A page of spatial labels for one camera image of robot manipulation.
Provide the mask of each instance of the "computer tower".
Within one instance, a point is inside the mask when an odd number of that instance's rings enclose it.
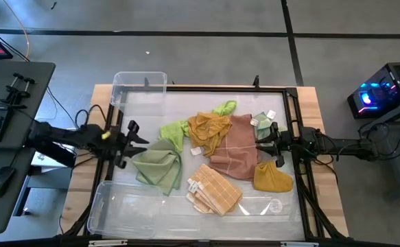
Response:
[[[389,62],[348,98],[354,118],[381,117],[400,104],[400,62]]]

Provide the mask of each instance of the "mustard yellow cloth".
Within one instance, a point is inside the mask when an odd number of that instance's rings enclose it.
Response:
[[[276,168],[273,161],[262,161],[255,168],[253,187],[260,191],[289,192],[293,179]]]
[[[198,113],[189,118],[188,124],[192,147],[204,147],[206,157],[214,153],[232,125],[228,116],[220,117],[215,113]]]

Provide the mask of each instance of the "gray floor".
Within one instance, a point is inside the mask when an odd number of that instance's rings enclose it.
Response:
[[[53,10],[53,0],[8,2],[29,29],[285,31],[279,0],[70,0],[58,1]],[[400,34],[400,0],[288,0],[288,6],[295,32]],[[0,28],[19,28],[1,1]],[[24,53],[22,35],[2,37]],[[118,71],[164,71],[177,84],[250,84],[257,74],[263,85],[296,84],[286,38],[31,35],[30,40],[31,60],[56,63],[51,89],[70,113],[88,107],[94,84],[111,83]],[[363,121],[352,118],[346,97],[386,62],[400,61],[400,39],[297,38],[296,48],[305,86],[317,89],[327,134],[356,138]],[[37,117],[72,126],[61,110],[50,119],[54,113],[45,97]],[[393,186],[388,166],[342,158],[335,167],[351,237],[400,244],[400,201],[383,197]],[[31,192],[28,204],[44,198],[46,206],[37,215],[12,218],[0,240],[55,235],[64,197]],[[43,213],[46,207],[52,207],[50,213]],[[35,223],[39,226],[26,227]]]

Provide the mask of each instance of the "small green cloth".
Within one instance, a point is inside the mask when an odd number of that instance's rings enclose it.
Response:
[[[183,152],[183,121],[175,121],[160,128],[160,139],[168,139],[178,153]]]
[[[160,187],[166,196],[172,188],[180,189],[181,157],[169,140],[158,140],[132,163],[139,170],[136,176],[138,181]]]
[[[236,100],[228,100],[226,103],[214,108],[212,113],[218,114],[220,117],[230,115],[236,108]]]
[[[266,138],[270,135],[270,126],[273,122],[272,119],[268,118],[267,115],[262,112],[259,113],[258,115],[254,116],[253,119],[257,120],[257,126],[256,126],[256,140],[260,140],[263,138]],[[271,143],[261,143],[261,146],[270,146],[272,145]]]

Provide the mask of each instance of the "yellow cloth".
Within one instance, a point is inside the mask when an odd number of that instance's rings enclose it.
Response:
[[[242,198],[242,191],[207,165],[201,165],[188,180],[197,183],[198,188],[189,192],[186,198],[201,213],[217,213],[223,216],[233,211]]]
[[[293,179],[279,171],[273,161],[262,161],[255,168],[253,187],[260,191],[288,192],[293,188]]]
[[[232,125],[228,116],[220,117],[215,113],[198,113],[188,122],[192,147],[204,147],[206,157],[213,154]]]

